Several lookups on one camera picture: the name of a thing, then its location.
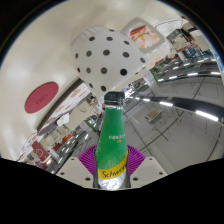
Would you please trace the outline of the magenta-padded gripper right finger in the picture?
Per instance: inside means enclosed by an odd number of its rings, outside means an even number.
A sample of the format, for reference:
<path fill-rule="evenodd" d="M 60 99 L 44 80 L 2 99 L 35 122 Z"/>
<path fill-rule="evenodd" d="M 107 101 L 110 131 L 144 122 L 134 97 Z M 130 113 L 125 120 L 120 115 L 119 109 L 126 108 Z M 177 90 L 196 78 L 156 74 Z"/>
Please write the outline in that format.
<path fill-rule="evenodd" d="M 153 156 L 146 157 L 132 146 L 128 146 L 128 150 L 127 172 L 131 188 L 143 187 L 167 175 Z"/>

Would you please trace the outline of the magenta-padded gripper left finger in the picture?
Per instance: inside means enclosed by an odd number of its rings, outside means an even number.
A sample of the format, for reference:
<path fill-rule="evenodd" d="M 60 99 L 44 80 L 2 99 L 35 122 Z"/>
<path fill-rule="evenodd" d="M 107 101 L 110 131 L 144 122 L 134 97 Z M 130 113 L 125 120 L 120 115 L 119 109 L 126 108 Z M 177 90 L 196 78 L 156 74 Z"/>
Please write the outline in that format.
<path fill-rule="evenodd" d="M 86 149 L 78 157 L 71 156 L 57 176 L 81 187 L 93 188 L 96 173 L 95 149 L 96 145 Z"/>

